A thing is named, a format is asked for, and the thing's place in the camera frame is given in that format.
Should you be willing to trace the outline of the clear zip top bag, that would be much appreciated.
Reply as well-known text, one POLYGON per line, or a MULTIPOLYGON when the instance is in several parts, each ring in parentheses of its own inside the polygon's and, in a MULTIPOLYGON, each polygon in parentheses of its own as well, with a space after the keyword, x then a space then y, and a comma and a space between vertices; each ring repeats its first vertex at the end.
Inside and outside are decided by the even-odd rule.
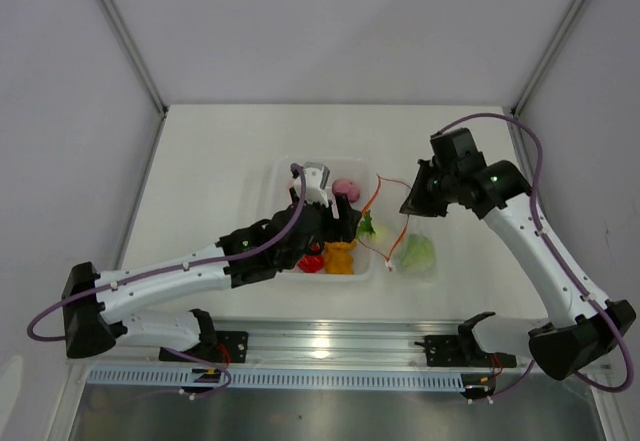
POLYGON ((416 282, 432 282, 437 274, 436 262, 434 267, 419 275, 405 275, 399 272, 394 265, 395 255, 401 249, 401 246, 410 233, 418 233, 427 236, 433 242, 428 229, 416 216, 401 214, 399 212, 402 203, 409 195, 411 187, 407 181, 375 175, 374 191, 369 200, 362 208, 364 211, 370 210, 374 217, 382 219, 391 224, 397 230, 397 238, 389 250, 378 250, 371 248, 359 242, 359 244, 372 252, 375 256, 382 260, 384 272, 394 278, 402 280, 411 280, 416 282))

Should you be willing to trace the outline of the white radish with leaves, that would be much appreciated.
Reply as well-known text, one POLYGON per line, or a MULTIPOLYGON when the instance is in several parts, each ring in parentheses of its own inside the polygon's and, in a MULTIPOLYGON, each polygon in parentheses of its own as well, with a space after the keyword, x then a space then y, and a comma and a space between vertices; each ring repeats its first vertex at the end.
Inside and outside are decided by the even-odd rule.
POLYGON ((389 250, 397 238, 397 230, 388 222, 372 215, 370 210, 362 213, 356 239, 366 246, 381 251, 389 250))

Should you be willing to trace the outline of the green cabbage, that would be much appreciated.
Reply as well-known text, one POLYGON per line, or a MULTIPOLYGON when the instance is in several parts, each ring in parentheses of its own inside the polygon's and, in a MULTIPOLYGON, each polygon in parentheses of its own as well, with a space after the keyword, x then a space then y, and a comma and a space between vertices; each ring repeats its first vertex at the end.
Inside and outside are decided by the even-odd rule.
POLYGON ((430 271, 436 262, 435 247, 427 236, 410 233, 395 255, 395 268, 405 275, 419 275, 430 271))

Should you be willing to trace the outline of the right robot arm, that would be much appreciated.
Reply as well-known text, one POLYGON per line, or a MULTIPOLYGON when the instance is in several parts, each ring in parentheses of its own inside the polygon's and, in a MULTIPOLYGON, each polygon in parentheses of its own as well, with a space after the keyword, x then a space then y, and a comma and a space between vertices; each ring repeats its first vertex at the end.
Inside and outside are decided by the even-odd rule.
POLYGON ((444 217, 451 204, 471 210, 507 246, 546 309, 540 320, 481 313, 459 327, 458 356, 479 364, 491 353, 533 360, 564 380, 618 348, 634 375, 624 334, 636 319, 626 300, 613 301, 579 268, 537 212, 531 186, 509 161, 486 166, 422 160, 401 213, 444 217))

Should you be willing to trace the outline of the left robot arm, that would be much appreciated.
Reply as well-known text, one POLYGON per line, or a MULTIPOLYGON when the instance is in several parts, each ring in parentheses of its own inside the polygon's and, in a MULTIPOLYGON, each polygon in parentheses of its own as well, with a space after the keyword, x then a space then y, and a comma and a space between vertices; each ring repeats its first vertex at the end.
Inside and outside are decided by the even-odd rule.
POLYGON ((170 317, 150 311, 150 306, 270 280, 328 243, 353 241, 361 217, 344 195, 327 204, 294 197, 272 218, 155 267, 99 272, 90 262, 77 264, 61 296, 66 354, 84 359, 131 344, 207 360, 216 351, 217 337, 205 311, 170 317))

